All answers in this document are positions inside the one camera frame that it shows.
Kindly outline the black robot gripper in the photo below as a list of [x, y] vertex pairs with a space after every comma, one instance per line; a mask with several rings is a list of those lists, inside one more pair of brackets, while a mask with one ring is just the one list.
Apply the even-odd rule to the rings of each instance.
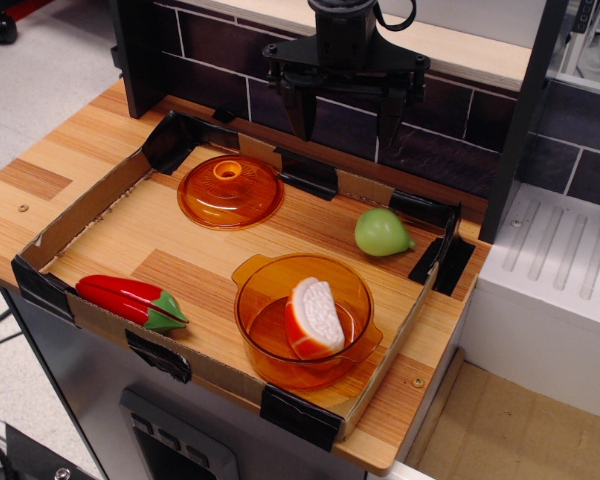
[[316, 122], [316, 97], [311, 91], [351, 92], [380, 96], [377, 118], [380, 146], [391, 146], [402, 121], [404, 96], [421, 102], [425, 72], [431, 61], [424, 54], [386, 40], [380, 27], [397, 33], [410, 27], [417, 3], [394, 24], [384, 18], [377, 1], [311, 1], [315, 34], [269, 44], [267, 81], [281, 95], [293, 133], [310, 141]]

